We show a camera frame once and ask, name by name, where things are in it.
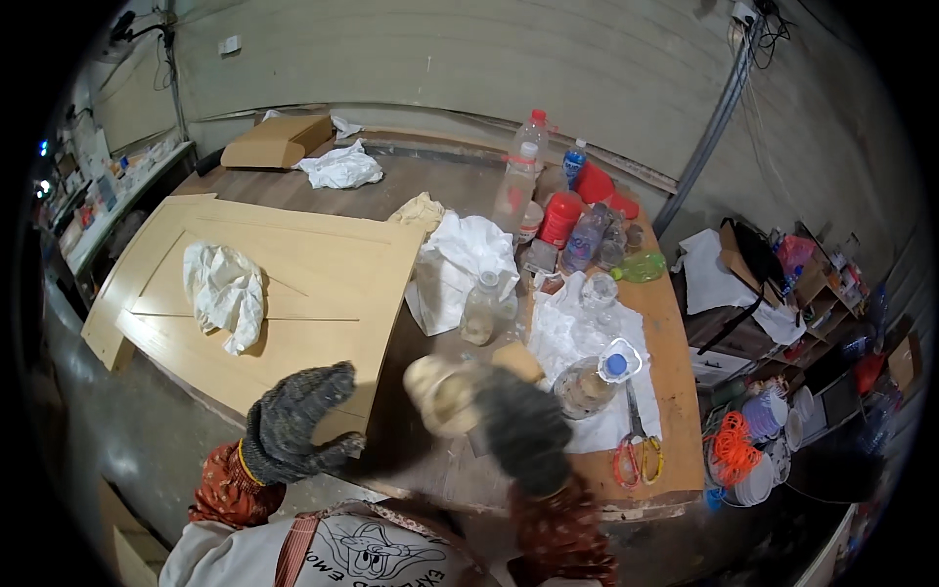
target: wall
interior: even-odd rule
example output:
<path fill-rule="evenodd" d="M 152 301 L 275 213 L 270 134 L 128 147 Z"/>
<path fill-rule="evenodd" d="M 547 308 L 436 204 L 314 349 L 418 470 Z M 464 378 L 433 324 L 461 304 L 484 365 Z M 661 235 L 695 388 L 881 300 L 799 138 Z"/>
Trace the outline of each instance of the wall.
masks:
<path fill-rule="evenodd" d="M 778 3 L 797 23 L 793 38 L 778 42 L 768 69 L 751 72 L 663 248 L 671 253 L 680 239 L 732 213 L 767 231 L 802 220 L 818 234 L 831 223 L 825 243 L 854 232 L 858 263 L 876 283 L 922 213 L 914 156 L 869 60 L 796 0 Z M 765 55 L 758 58 L 765 63 Z"/>
<path fill-rule="evenodd" d="M 793 38 L 753 71 L 663 249 L 674 258 L 680 239 L 728 214 L 767 231 L 801 219 L 829 245 L 855 233 L 876 282 L 919 214 L 918 171 L 866 57 L 796 0 L 779 4 Z M 562 134 L 677 178 L 733 61 L 729 0 L 180 0 L 175 10 L 181 100 L 202 155 L 250 128 L 232 113 L 278 105 L 342 104 L 362 116 L 354 122 L 469 132 L 451 111 L 521 121 L 542 107 Z M 236 34 L 242 49 L 219 56 Z M 156 47 L 138 54 L 96 102 L 112 148 L 173 126 L 169 92 L 151 86 Z M 654 216 L 666 194 L 631 185 Z"/>
<path fill-rule="evenodd" d="M 162 2 L 131 0 L 118 15 L 133 10 L 137 19 L 131 29 L 140 31 L 161 21 L 151 12 L 154 4 Z M 92 60 L 79 74 L 81 96 L 76 100 L 90 100 L 95 121 L 104 128 L 112 152 L 176 126 L 170 90 L 154 89 L 163 86 L 168 69 L 159 35 L 159 31 L 151 31 L 136 39 L 130 56 L 117 66 Z"/>

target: orange tubing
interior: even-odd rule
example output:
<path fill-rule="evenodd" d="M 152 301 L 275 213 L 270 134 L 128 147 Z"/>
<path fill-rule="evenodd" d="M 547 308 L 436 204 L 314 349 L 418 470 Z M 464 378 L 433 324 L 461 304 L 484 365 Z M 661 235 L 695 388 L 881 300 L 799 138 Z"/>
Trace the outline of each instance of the orange tubing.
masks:
<path fill-rule="evenodd" d="M 724 487 L 740 483 L 760 463 L 762 453 L 750 445 L 750 426 L 739 411 L 727 412 L 717 433 L 704 440 L 710 439 L 714 439 L 717 481 Z"/>

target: gray knit glove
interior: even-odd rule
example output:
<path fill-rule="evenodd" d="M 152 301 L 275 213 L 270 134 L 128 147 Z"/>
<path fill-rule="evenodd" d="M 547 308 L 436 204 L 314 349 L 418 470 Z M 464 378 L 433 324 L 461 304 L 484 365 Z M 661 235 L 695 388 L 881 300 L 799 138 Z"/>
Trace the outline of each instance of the gray knit glove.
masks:
<path fill-rule="evenodd" d="M 573 432 L 561 403 L 514 373 L 494 367 L 473 400 L 492 456 L 526 494 L 553 495 L 571 476 L 564 447 Z"/>
<path fill-rule="evenodd" d="M 294 483 L 346 462 L 365 446 L 365 437 L 348 432 L 314 446 L 313 429 L 327 409 L 355 392 L 351 363 L 304 369 L 281 379 L 248 411 L 241 456 L 251 475 L 264 485 Z"/>

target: blue bottle cap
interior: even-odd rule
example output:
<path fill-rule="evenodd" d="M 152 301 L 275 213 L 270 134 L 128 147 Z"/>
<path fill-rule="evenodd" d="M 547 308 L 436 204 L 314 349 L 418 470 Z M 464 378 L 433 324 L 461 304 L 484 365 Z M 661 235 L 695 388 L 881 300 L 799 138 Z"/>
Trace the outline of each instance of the blue bottle cap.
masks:
<path fill-rule="evenodd" d="M 623 355 L 616 353 L 607 358 L 607 370 L 613 377 L 618 377 L 626 372 L 626 359 Z"/>

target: metal pipe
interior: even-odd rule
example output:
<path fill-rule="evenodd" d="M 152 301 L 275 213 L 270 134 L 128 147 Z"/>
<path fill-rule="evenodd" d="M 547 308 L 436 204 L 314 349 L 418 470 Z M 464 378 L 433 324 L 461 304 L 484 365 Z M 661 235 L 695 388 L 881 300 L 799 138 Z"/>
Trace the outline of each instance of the metal pipe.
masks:
<path fill-rule="evenodd" d="M 652 223 L 652 229 L 657 239 L 662 237 L 662 233 L 665 232 L 665 229 L 671 224 L 672 219 L 675 218 L 675 214 L 677 214 L 678 210 L 682 207 L 685 198 L 687 198 L 688 193 L 691 192 L 691 187 L 695 184 L 695 181 L 698 179 L 701 170 L 704 169 L 704 165 L 707 163 L 708 159 L 711 158 L 711 153 L 714 152 L 717 141 L 720 139 L 721 134 L 724 133 L 724 129 L 731 119 L 733 108 L 737 105 L 737 101 L 740 100 L 740 94 L 747 84 L 750 66 L 753 63 L 753 56 L 756 52 L 757 42 L 762 33 L 764 24 L 765 19 L 762 16 L 758 17 L 757 21 L 747 30 L 747 37 L 740 43 L 740 49 L 737 51 L 737 58 L 731 70 L 731 76 L 728 78 L 727 84 L 724 85 L 724 92 L 720 96 L 720 101 L 717 103 L 717 107 L 711 115 L 711 120 L 708 122 L 707 129 L 704 130 L 704 135 L 699 140 L 695 152 L 692 153 L 688 165 L 685 167 L 684 172 L 682 172 L 682 176 L 678 178 L 678 190 L 674 196 L 669 198 L 665 206 L 659 210 L 658 215 L 655 216 L 655 220 Z"/>

